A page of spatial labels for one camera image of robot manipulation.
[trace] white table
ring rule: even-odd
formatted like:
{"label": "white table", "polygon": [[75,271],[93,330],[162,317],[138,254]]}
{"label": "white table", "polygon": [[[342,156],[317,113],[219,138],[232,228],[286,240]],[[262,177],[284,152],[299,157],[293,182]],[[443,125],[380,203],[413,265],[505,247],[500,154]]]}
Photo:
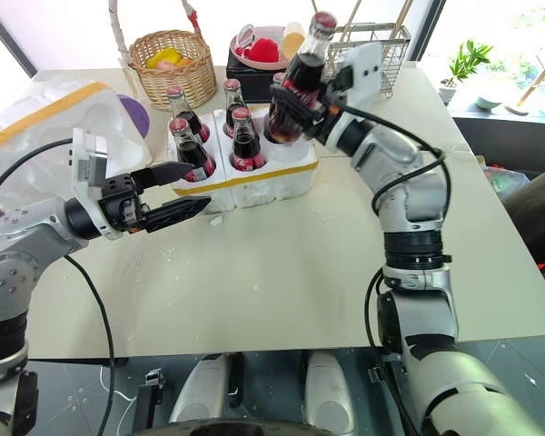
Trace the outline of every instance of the white table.
{"label": "white table", "polygon": [[[217,75],[221,83],[222,68]],[[118,69],[46,71],[36,80],[86,77],[132,93]],[[223,105],[219,91],[197,112]],[[449,152],[443,239],[461,341],[545,335],[545,282],[423,73],[402,69],[394,97],[371,109]],[[146,141],[162,161],[169,115],[148,112]],[[102,294],[116,355],[366,346],[363,296],[384,262],[382,230],[349,159],[319,155],[302,197],[225,213],[217,226],[200,215],[157,233],[99,238],[75,254]],[[157,206],[174,194],[161,187],[145,196]],[[377,332],[375,312],[372,325]],[[35,359],[107,355],[93,296],[65,260],[35,289],[27,337]]]}

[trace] red bottle cap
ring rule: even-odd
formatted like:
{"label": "red bottle cap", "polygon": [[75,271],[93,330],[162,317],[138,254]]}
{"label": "red bottle cap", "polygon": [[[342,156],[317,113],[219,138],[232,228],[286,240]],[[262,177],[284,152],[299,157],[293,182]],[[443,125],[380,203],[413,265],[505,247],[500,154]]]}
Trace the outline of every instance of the red bottle cap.
{"label": "red bottle cap", "polygon": [[233,110],[233,119],[246,120],[251,116],[251,113],[245,107],[237,107]]}
{"label": "red bottle cap", "polygon": [[170,86],[165,90],[165,94],[169,97],[176,97],[183,94],[183,89],[181,86]]}
{"label": "red bottle cap", "polygon": [[282,84],[283,80],[284,80],[284,73],[282,71],[275,73],[274,76],[272,77],[272,82],[274,84]]}
{"label": "red bottle cap", "polygon": [[190,125],[183,118],[176,118],[170,122],[170,131],[172,132],[183,132]]}
{"label": "red bottle cap", "polygon": [[314,15],[312,18],[313,22],[322,25],[323,27],[326,27],[327,30],[335,30],[335,27],[337,27],[337,20],[335,17],[328,12],[319,11],[317,14]]}
{"label": "red bottle cap", "polygon": [[238,79],[228,79],[224,82],[224,89],[226,91],[235,91],[240,88],[240,81]]}

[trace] cola bottle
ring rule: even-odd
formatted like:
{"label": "cola bottle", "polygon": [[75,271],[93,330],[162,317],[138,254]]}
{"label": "cola bottle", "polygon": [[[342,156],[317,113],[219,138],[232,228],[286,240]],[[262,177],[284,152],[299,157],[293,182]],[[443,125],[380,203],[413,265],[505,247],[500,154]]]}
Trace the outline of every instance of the cola bottle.
{"label": "cola bottle", "polygon": [[200,182],[210,177],[216,169],[216,162],[193,134],[188,121],[181,117],[173,119],[170,132],[177,147],[178,161],[193,165],[192,171],[183,178],[188,182]]}
{"label": "cola bottle", "polygon": [[234,137],[233,111],[239,107],[247,108],[243,100],[243,93],[240,89],[238,79],[228,79],[224,82],[224,92],[226,93],[226,124],[223,126],[224,133]]}
{"label": "cola bottle", "polygon": [[[327,12],[316,13],[309,26],[309,35],[303,41],[297,55],[291,60],[282,80],[282,86],[292,91],[301,101],[313,107],[321,88],[325,53],[337,22]],[[281,105],[271,103],[268,130],[277,143],[289,143],[301,136],[301,127],[284,112]]]}
{"label": "cola bottle", "polygon": [[196,134],[201,144],[205,143],[210,136],[210,129],[203,124],[198,115],[192,110],[185,99],[185,93],[181,86],[170,86],[165,90],[165,95],[170,101],[172,107],[173,119],[183,118],[192,128],[193,134]]}
{"label": "cola bottle", "polygon": [[[283,79],[284,79],[283,72],[275,73],[274,76],[272,77],[272,83],[281,86]],[[271,105],[269,106],[269,113],[266,115],[266,118],[264,120],[264,137],[268,139],[271,143],[276,143],[276,141],[269,133],[269,118],[271,117],[271,114],[275,110],[276,110],[276,104],[274,102],[271,102]]]}
{"label": "cola bottle", "polygon": [[230,162],[238,171],[253,171],[263,167],[266,159],[253,129],[250,112],[245,107],[233,110],[234,145]]}

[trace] metal wire rack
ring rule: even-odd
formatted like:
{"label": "metal wire rack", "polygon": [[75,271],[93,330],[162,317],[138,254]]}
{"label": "metal wire rack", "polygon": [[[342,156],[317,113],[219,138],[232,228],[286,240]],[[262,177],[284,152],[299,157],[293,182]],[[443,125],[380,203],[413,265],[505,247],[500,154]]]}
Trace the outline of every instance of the metal wire rack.
{"label": "metal wire rack", "polygon": [[329,45],[324,77],[331,79],[337,74],[340,69],[340,61],[349,49],[368,42],[380,42],[383,45],[381,93],[391,97],[401,63],[410,45],[410,32],[404,25],[400,27],[396,38],[390,38],[391,31],[395,26],[395,23],[355,23],[351,24],[349,29],[346,29],[346,26],[337,27],[333,38],[341,40],[343,33],[345,33],[345,37],[342,42]]}

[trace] bottle cap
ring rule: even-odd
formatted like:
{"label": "bottle cap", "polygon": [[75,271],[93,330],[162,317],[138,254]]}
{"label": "bottle cap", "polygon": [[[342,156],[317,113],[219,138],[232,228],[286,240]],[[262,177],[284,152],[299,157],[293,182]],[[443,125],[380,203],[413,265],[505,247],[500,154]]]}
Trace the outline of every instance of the bottle cap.
{"label": "bottle cap", "polygon": [[337,27],[335,17],[328,12],[319,11],[312,17],[309,32],[315,36],[327,38],[333,35],[335,27]]}
{"label": "bottle cap", "polygon": [[251,116],[251,113],[245,107],[237,107],[233,110],[234,120],[246,120]]}
{"label": "bottle cap", "polygon": [[168,97],[179,97],[180,95],[183,94],[183,89],[181,86],[170,86],[169,88],[167,88],[165,90],[165,94],[168,96]]}
{"label": "bottle cap", "polygon": [[237,89],[240,89],[240,81],[238,79],[228,79],[224,82],[225,91],[236,91]]}
{"label": "bottle cap", "polygon": [[284,73],[282,71],[279,71],[278,73],[275,73],[272,77],[272,82],[274,84],[282,84],[282,80],[284,79]]}
{"label": "bottle cap", "polygon": [[176,118],[170,122],[170,131],[180,133],[186,130],[190,125],[183,118]]}

